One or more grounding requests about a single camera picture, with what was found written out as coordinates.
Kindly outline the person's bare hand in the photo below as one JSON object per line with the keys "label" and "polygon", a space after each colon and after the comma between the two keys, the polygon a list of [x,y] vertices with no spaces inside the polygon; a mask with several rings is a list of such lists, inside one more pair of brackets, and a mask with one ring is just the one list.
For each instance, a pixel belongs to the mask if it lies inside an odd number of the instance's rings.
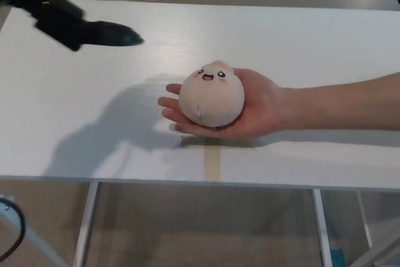
{"label": "person's bare hand", "polygon": [[281,129],[282,97],[285,89],[251,69],[235,68],[244,87],[245,102],[241,115],[228,126],[207,128],[196,125],[181,112],[178,100],[160,97],[162,116],[175,123],[174,129],[184,134],[221,139],[259,138]]}

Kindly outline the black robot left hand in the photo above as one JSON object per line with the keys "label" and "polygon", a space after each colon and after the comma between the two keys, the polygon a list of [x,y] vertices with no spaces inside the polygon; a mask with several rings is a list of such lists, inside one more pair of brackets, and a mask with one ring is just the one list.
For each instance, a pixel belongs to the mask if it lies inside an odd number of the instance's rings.
{"label": "black robot left hand", "polygon": [[25,10],[38,30],[72,51],[84,44],[125,47],[144,42],[129,26],[85,20],[84,10],[70,0],[1,0],[1,4]]}

